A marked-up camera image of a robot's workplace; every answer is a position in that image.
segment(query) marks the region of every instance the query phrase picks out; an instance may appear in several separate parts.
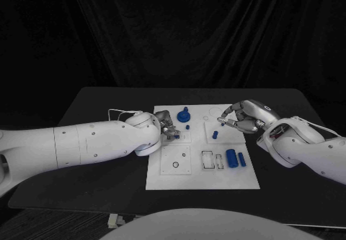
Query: blue object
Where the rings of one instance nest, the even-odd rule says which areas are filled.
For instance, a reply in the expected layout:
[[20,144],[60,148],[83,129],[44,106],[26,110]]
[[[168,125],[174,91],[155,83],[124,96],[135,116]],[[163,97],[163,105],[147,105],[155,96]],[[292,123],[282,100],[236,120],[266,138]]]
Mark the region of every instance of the blue object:
[[184,108],[183,108],[183,111],[180,111],[180,112],[177,113],[176,118],[177,118],[178,122],[186,123],[186,122],[190,121],[190,117],[191,117],[191,116],[190,116],[190,113],[189,113],[189,109],[187,109],[187,107],[184,107]]
[[246,163],[245,163],[245,160],[243,160],[243,154],[242,154],[242,152],[238,153],[238,157],[239,157],[239,164],[240,164],[242,167],[245,167],[245,166],[246,166]]
[[226,155],[227,166],[230,168],[236,168],[239,166],[238,159],[236,159],[236,151],[233,149],[227,149],[225,151],[225,155]]
[[219,132],[217,132],[217,131],[213,131],[213,135],[212,135],[212,138],[213,138],[213,139],[217,138],[217,134],[219,134]]

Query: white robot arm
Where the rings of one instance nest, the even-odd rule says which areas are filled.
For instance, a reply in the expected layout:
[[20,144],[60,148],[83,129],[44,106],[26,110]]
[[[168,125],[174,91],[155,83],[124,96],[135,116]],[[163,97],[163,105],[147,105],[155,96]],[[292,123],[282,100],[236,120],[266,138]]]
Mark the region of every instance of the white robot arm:
[[[238,121],[226,118],[233,111]],[[243,133],[263,129],[256,144],[282,166],[292,168],[304,163],[323,177],[346,184],[346,137],[334,131],[297,116],[279,119],[271,108],[255,100],[233,104],[217,121]],[[325,140],[308,123],[337,137]]]
[[0,196],[46,171],[147,156],[161,146],[160,134],[174,136],[168,111],[137,111],[125,122],[102,121],[33,130],[0,130]]

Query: cable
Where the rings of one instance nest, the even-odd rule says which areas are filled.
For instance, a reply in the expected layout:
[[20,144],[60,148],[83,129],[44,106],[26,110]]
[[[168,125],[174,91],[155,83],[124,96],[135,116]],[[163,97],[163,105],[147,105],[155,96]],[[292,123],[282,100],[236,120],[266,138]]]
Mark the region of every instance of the cable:
[[122,113],[135,114],[135,113],[138,112],[138,111],[122,111],[122,110],[118,110],[118,109],[108,109],[108,121],[111,121],[111,114],[109,114],[109,111],[118,111],[118,112],[121,112],[121,114],[122,114]]
[[337,134],[336,131],[333,131],[333,130],[330,130],[328,128],[325,128],[325,127],[323,127],[323,126],[320,126],[320,125],[308,122],[308,121],[307,121],[305,119],[302,119],[301,117],[294,116],[294,117],[291,117],[291,119],[294,119],[294,120],[297,120],[297,121],[301,121],[304,124],[311,124],[311,125],[315,126],[317,128],[320,128],[320,129],[325,130],[327,132],[330,132],[331,134],[334,134],[337,137],[341,137],[341,136]]

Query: black table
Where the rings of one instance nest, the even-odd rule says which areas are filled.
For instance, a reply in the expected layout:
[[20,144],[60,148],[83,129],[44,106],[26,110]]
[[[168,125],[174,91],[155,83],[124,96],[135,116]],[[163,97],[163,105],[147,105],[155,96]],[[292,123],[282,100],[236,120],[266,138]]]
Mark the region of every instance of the black table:
[[[295,89],[86,87],[59,126],[106,121],[111,108],[152,112],[154,105],[227,104],[246,99],[265,103],[282,118],[300,116],[323,125]],[[346,227],[346,186],[318,176],[304,164],[282,167],[256,146],[259,135],[245,134],[259,190],[145,190],[148,157],[132,152],[115,160],[33,176],[18,185],[8,206],[138,215],[210,208],[284,224]]]

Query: white board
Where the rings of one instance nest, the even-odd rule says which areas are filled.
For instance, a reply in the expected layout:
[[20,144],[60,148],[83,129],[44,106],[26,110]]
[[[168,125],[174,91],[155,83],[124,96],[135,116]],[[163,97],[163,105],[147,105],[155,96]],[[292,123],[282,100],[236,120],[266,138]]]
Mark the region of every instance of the white board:
[[[216,120],[229,106],[230,104],[154,106],[154,113],[168,110],[173,125],[177,130],[184,132],[186,137],[184,140],[170,139],[167,141],[167,136],[161,134],[161,148],[148,156],[147,190],[259,189],[243,134],[232,127],[220,126]],[[189,109],[190,120],[178,122],[177,113],[184,107]],[[230,118],[236,120],[235,113],[230,114]],[[212,139],[213,131],[217,131],[217,139]],[[161,165],[161,153],[165,146],[189,147],[190,174],[189,172],[187,174],[161,174],[161,166],[164,165]],[[242,153],[245,167],[239,163],[238,167],[229,168],[227,149]],[[201,151],[212,151],[213,156],[222,156],[223,170],[203,170]]]

